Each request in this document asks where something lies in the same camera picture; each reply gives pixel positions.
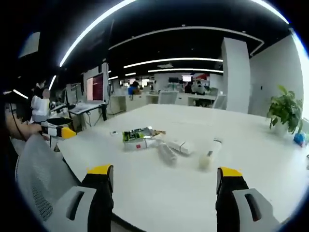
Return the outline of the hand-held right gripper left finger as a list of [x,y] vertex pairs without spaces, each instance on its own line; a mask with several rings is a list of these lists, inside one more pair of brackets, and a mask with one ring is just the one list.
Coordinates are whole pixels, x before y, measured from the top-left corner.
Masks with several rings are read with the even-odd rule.
[[110,232],[113,209],[113,165],[89,169],[81,185],[55,204],[51,232]]

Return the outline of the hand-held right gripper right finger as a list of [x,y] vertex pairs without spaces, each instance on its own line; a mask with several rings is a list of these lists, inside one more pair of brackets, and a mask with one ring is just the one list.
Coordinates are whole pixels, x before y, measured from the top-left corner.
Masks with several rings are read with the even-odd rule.
[[271,203],[237,170],[217,169],[216,195],[218,232],[275,232],[281,226]]

